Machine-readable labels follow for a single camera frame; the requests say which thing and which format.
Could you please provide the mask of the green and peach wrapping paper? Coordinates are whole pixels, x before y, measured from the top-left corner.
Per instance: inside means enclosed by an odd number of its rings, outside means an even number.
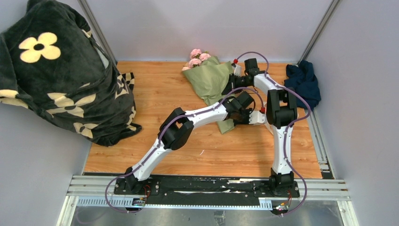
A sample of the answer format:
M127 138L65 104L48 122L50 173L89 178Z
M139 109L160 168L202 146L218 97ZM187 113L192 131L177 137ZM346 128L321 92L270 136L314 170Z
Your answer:
M185 78L191 84L194 92L208 106L222 99L229 75L234 72L230 61L220 62L216 56L204 60L199 66L182 69Z

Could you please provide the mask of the pink fake flower bunch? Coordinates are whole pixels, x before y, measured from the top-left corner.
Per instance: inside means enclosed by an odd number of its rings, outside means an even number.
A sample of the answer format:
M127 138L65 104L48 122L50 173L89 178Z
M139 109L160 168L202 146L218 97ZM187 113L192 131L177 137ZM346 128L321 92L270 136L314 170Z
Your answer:
M193 49L190 52L190 60L184 65L182 71L201 66L201 64L209 58L211 58L211 55L207 51L202 51L199 48Z

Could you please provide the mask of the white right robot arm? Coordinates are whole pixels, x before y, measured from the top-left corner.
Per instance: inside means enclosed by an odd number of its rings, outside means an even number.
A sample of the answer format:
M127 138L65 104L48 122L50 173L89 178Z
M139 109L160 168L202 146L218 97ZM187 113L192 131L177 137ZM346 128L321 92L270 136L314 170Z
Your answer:
M274 140L274 159L271 175L265 185L256 186L258 192L269 191L282 196L295 188L294 170L291 163L291 137L293 125L298 119L295 92L278 84L266 70L258 67L257 60L244 61L244 75L230 74L222 94L229 97L223 101L228 117L236 124L266 123L270 126ZM247 109L253 98L244 89L254 87L267 95L267 100L256 112Z

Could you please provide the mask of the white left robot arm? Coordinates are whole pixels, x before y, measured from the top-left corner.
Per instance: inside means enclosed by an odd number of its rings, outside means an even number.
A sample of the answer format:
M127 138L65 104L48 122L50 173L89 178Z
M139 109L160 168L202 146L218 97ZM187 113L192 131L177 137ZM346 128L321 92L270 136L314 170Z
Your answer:
M194 129L201 126L225 121L248 118L247 108L254 102L250 94L243 91L237 97L229 96L218 102L197 110L184 111L176 108L160 126L157 138L138 163L125 172L126 190L140 194L155 167L172 151L182 148Z

